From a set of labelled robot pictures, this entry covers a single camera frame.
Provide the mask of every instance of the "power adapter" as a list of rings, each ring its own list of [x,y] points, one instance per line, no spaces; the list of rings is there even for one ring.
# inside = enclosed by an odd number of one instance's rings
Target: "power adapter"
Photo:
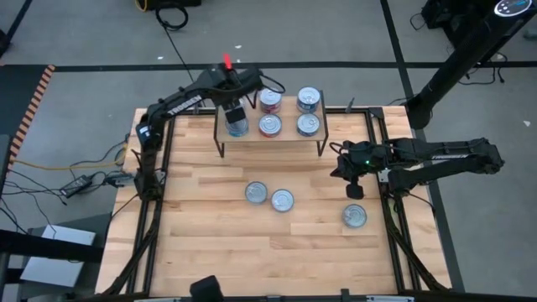
[[[91,178],[82,175],[76,178],[76,180],[71,181],[69,184],[64,185],[60,189],[60,193],[65,196],[65,198],[70,198],[74,194],[89,187],[92,183],[93,181],[91,180]]]

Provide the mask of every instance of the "robotic arm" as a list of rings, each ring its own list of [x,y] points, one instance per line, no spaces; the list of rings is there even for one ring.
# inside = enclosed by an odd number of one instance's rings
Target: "robotic arm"
[[[211,99],[215,107],[222,106],[229,122],[239,121],[246,117],[239,99],[264,87],[261,76],[263,72],[257,68],[237,73],[224,64],[213,65],[188,87],[180,87],[178,92],[150,105],[136,126],[141,145],[141,153],[137,154],[140,167],[134,178],[138,195],[147,200],[162,197],[155,163],[162,147],[166,121],[205,99]]]
[[[495,174],[504,163],[496,146],[485,138],[450,143],[426,143],[415,138],[389,139],[385,144],[345,141],[343,145],[331,143],[330,147],[340,154],[337,169],[331,176],[351,183],[347,186],[347,196],[353,199],[363,198],[358,178],[369,173],[378,173],[381,182],[388,183],[391,193],[404,194],[416,185],[462,172]],[[405,169],[427,160],[442,162]]]

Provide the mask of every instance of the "orange and black striped tape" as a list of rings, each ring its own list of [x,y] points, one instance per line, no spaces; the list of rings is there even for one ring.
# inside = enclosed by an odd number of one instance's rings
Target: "orange and black striped tape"
[[[23,146],[23,141],[24,138],[26,138],[26,133],[28,133],[28,129],[30,128],[30,124],[35,117],[35,113],[37,113],[37,109],[39,108],[39,104],[41,103],[41,99],[43,98],[44,91],[49,85],[50,78],[52,77],[54,69],[56,68],[53,65],[48,65],[44,69],[43,75],[41,75],[41,80],[35,88],[34,96],[28,104],[28,108],[26,109],[26,113],[24,113],[23,120],[18,126],[17,133],[15,133],[13,141],[11,142],[11,147],[9,149],[10,156],[8,169],[12,168],[13,161],[17,158],[18,151],[20,151],[21,147]]]

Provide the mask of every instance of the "tin can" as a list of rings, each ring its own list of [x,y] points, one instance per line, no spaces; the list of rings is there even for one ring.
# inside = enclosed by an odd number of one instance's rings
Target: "tin can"
[[[244,195],[251,203],[261,205],[267,199],[267,186],[262,182],[253,181],[246,186]]]
[[[229,123],[226,121],[226,129],[229,135],[233,137],[241,137],[248,133],[248,119],[244,118],[238,122]]]
[[[347,227],[350,228],[359,228],[366,224],[368,220],[368,215],[366,210],[359,205],[352,204],[349,205],[343,210],[343,222]]]
[[[278,212],[286,212],[291,210],[295,204],[295,198],[285,189],[276,190],[272,194],[272,207]]]
[[[282,131],[282,120],[277,115],[267,114],[259,120],[259,132],[267,137],[273,138]]]
[[[277,113],[282,107],[282,95],[267,88],[261,90],[259,96],[261,111],[264,113]]]
[[[299,90],[296,106],[303,113],[313,113],[321,102],[321,93],[313,87],[304,87]]]
[[[315,114],[305,113],[296,122],[296,131],[305,137],[312,137],[319,131],[319,118]]]

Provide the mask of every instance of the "wooden tabletop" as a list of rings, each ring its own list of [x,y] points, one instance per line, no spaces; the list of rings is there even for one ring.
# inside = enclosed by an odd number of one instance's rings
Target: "wooden tabletop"
[[[144,110],[136,111],[134,123]],[[403,107],[385,107],[384,114],[390,138],[412,137]],[[363,115],[329,114],[327,122],[329,142],[368,140]],[[176,119],[151,296],[189,296],[190,284],[212,274],[224,295],[325,295],[340,294],[342,288],[351,294],[396,293],[374,175],[361,179],[365,198],[350,200],[347,182],[329,176],[336,167],[330,149],[318,157],[314,142],[233,143],[222,159],[213,127],[213,116]],[[376,133],[380,138],[378,127]],[[129,148],[139,149],[134,131]],[[131,154],[124,168],[134,171],[137,163]],[[264,182],[269,194],[290,190],[293,209],[279,213],[270,202],[253,206],[245,201],[244,189],[254,180]],[[428,199],[424,187],[412,193]],[[133,187],[120,189],[114,210],[134,194]],[[367,211],[362,228],[349,229],[341,222],[342,210],[351,203]],[[411,196],[404,198],[404,207],[416,254],[449,287],[431,208]],[[139,209],[135,200],[111,222],[97,293],[130,258]],[[406,260],[399,255],[410,288]]]

